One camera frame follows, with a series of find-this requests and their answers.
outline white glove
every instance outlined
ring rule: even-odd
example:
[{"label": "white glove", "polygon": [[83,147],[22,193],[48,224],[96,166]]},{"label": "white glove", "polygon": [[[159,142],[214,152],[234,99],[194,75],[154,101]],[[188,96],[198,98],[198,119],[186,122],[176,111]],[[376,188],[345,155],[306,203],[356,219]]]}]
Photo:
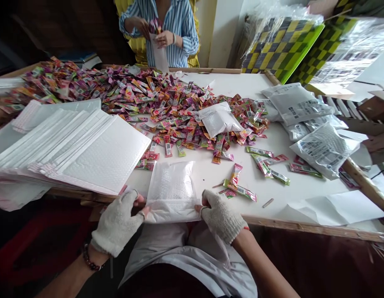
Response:
[{"label": "white glove", "polygon": [[150,207],[145,207],[135,216],[131,209],[142,202],[143,198],[136,190],[124,193],[115,199],[103,212],[98,228],[92,232],[92,246],[100,252],[117,257],[127,242],[136,233]]},{"label": "white glove", "polygon": [[196,211],[204,219],[210,230],[216,233],[226,244],[231,244],[240,231],[248,225],[240,213],[230,209],[227,199],[211,190],[202,194],[203,204],[208,201],[211,208],[196,205]]}]

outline white table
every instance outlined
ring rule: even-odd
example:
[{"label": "white table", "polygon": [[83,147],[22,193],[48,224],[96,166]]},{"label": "white table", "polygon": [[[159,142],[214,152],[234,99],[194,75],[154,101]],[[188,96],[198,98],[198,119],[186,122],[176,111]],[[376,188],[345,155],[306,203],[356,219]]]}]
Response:
[{"label": "white table", "polygon": [[[243,97],[252,99],[265,98],[260,91],[272,86],[272,83],[263,74],[197,74],[189,73],[183,77],[183,80],[194,81],[199,86],[205,87],[208,83],[215,80],[211,86],[215,95],[224,94],[234,96],[236,93]],[[285,154],[290,161],[293,161],[295,154],[289,148],[293,143],[290,141],[287,132],[279,123],[271,123],[269,129],[265,131],[267,139],[257,139],[254,147],[273,151],[277,156]],[[217,165],[211,162],[213,152],[211,150],[189,150],[186,149],[186,157],[178,157],[176,146],[172,148],[173,156],[165,158],[164,147],[157,146],[156,153],[160,153],[158,160],[161,162],[180,162],[195,161],[193,170],[193,178],[196,193],[200,195],[206,188],[212,189],[214,185],[221,183],[225,178],[229,178],[234,163],[243,166],[243,170],[239,177],[239,185],[245,187],[258,196],[258,203],[237,195],[229,201],[231,206],[241,214],[264,217],[270,219],[280,219],[277,214],[286,206],[287,203],[308,199],[320,195],[331,195],[336,193],[347,192],[349,189],[340,180],[329,181],[327,179],[319,179],[312,176],[302,175],[290,172],[288,162],[282,162],[271,166],[274,171],[283,174],[291,179],[290,186],[285,186],[275,179],[265,179],[262,173],[257,169],[255,162],[249,153],[245,152],[245,147],[232,143],[229,153],[234,155],[234,162],[229,160],[221,160],[221,164]],[[127,184],[136,188],[142,195],[147,195],[150,178],[152,172],[145,170],[134,170]],[[266,208],[262,206],[271,198],[274,201]],[[374,224],[360,224],[359,229],[368,231],[384,231],[383,226],[380,229],[375,228]]]}]

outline beaded bracelet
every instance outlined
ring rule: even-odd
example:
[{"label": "beaded bracelet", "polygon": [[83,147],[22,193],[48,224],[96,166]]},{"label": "beaded bracelet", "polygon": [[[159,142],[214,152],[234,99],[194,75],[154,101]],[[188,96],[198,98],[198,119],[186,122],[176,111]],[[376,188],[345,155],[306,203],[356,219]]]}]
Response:
[{"label": "beaded bracelet", "polygon": [[83,247],[83,259],[87,266],[93,271],[99,271],[105,266],[105,264],[103,264],[102,266],[98,266],[89,260],[88,243],[84,244]]}]

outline person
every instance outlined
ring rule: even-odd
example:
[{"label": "person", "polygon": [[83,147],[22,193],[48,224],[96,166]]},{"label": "person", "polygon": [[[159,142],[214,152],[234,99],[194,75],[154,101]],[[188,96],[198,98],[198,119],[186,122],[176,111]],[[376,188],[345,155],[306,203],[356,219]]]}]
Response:
[{"label": "person", "polygon": [[[118,297],[299,297],[268,259],[224,196],[205,190],[202,221],[145,224],[131,252]],[[143,207],[131,216],[133,207]],[[150,207],[132,190],[103,212],[85,251],[37,298],[74,298],[109,256],[117,257]]]},{"label": "person", "polygon": [[[149,22],[158,18],[163,32],[150,40]],[[189,55],[199,49],[199,39],[189,0],[135,0],[119,18],[120,31],[146,39],[148,66],[155,66],[153,46],[166,47],[169,67],[188,67]]]}]

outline blue striped shirt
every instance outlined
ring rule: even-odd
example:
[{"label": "blue striped shirt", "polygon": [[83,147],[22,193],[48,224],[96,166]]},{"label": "blue striped shirt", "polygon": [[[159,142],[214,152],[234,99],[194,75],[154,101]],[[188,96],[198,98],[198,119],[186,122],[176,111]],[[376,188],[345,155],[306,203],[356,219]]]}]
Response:
[{"label": "blue striped shirt", "polygon": [[[129,17],[141,17],[148,23],[150,20],[158,18],[155,0],[135,0],[126,12],[121,14],[119,19],[120,31],[131,37],[141,36],[136,28],[128,33],[124,28],[124,20]],[[171,6],[168,9],[164,19],[163,30],[168,30],[181,36],[184,41],[184,48],[181,49],[175,44],[166,47],[167,60],[169,67],[188,67],[189,55],[194,55],[199,49],[199,39],[196,32],[195,20],[189,0],[171,0]],[[152,45],[146,41],[147,63],[149,66],[155,66]]]}]

